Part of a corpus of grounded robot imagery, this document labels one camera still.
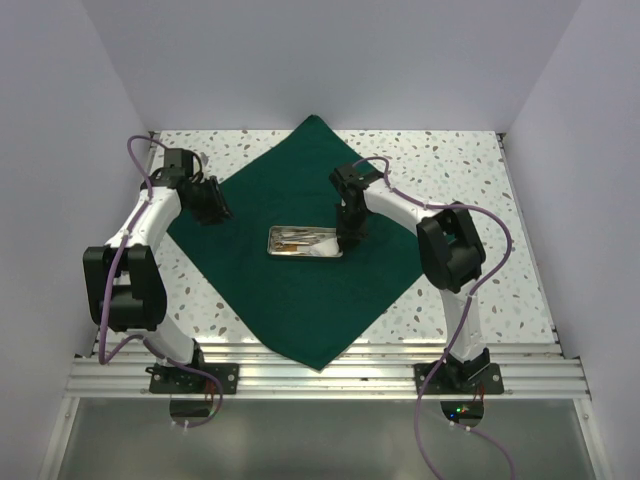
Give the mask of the green surgical cloth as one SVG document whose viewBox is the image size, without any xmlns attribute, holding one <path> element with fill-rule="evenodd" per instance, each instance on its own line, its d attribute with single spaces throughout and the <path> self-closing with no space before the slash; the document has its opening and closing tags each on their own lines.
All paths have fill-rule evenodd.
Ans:
<svg viewBox="0 0 640 480">
<path fill-rule="evenodd" d="M 340 258 L 268 253 L 273 226 L 336 222 L 330 173 L 360 157 L 321 118 L 310 116 L 289 134 L 174 132 L 165 141 L 203 155 L 233 214 L 202 226 L 183 213 L 169 238 L 272 351 L 321 370 L 421 277 L 414 231 L 380 215 Z"/>
</svg>

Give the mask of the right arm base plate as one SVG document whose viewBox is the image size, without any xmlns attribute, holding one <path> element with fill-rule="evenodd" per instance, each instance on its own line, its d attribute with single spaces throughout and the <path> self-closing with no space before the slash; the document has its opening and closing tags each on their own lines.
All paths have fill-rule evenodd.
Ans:
<svg viewBox="0 0 640 480">
<path fill-rule="evenodd" d="M 501 395 L 505 392 L 502 374 L 497 363 L 489 363 L 473 377 L 443 363 L 427 382 L 426 395 Z"/>
</svg>

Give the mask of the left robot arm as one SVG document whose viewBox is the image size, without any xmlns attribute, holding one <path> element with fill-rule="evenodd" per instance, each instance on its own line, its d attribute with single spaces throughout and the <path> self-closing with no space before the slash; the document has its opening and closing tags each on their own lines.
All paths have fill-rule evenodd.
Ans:
<svg viewBox="0 0 640 480">
<path fill-rule="evenodd" d="M 108 364 L 126 343 L 140 340 L 185 392 L 201 390 L 207 367 L 195 360 L 197 344 L 168 314 L 167 291 L 155 253 L 169 227 L 188 211 L 202 225 L 232 217 L 216 178 L 145 182 L 123 226 L 82 258 L 90 315 L 98 326 L 98 360 Z"/>
</svg>

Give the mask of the steel scissors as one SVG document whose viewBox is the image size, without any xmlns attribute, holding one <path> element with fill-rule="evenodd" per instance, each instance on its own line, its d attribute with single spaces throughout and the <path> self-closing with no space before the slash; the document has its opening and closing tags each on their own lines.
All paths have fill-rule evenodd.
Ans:
<svg viewBox="0 0 640 480">
<path fill-rule="evenodd" d="M 296 251 L 319 241 L 320 237 L 309 230 L 282 228 L 271 235 L 270 245 L 277 251 Z"/>
</svg>

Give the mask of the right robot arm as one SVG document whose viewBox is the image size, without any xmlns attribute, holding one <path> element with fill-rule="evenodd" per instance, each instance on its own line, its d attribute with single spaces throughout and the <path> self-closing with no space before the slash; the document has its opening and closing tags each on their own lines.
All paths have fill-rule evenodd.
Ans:
<svg viewBox="0 0 640 480">
<path fill-rule="evenodd" d="M 384 179 L 357 174 L 330 182 L 341 198 L 336 205 L 337 244 L 342 252 L 358 246 L 366 236 L 369 215 L 378 214 L 416 235 L 420 264 L 426 279 L 441 296 L 447 325 L 448 353 L 436 377 L 457 392 L 476 386 L 490 365 L 481 333 L 477 296 L 471 292 L 482 273 L 486 253 L 468 211 L 427 209 L 392 193 Z"/>
</svg>

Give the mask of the stainless steel tray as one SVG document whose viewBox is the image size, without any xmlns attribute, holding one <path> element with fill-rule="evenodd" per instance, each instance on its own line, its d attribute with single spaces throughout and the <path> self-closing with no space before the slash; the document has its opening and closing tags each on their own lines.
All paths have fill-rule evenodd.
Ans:
<svg viewBox="0 0 640 480">
<path fill-rule="evenodd" d="M 272 226 L 267 253 L 277 257 L 340 258 L 343 255 L 334 228 Z"/>
</svg>

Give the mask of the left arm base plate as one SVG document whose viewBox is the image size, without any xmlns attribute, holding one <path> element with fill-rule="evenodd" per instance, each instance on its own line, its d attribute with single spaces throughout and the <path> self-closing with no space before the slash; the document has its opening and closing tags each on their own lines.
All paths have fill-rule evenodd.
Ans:
<svg viewBox="0 0 640 480">
<path fill-rule="evenodd" d="M 236 363 L 202 363 L 187 367 L 154 364 L 145 369 L 150 375 L 152 394 L 189 395 L 210 392 L 234 395 L 239 380 Z"/>
</svg>

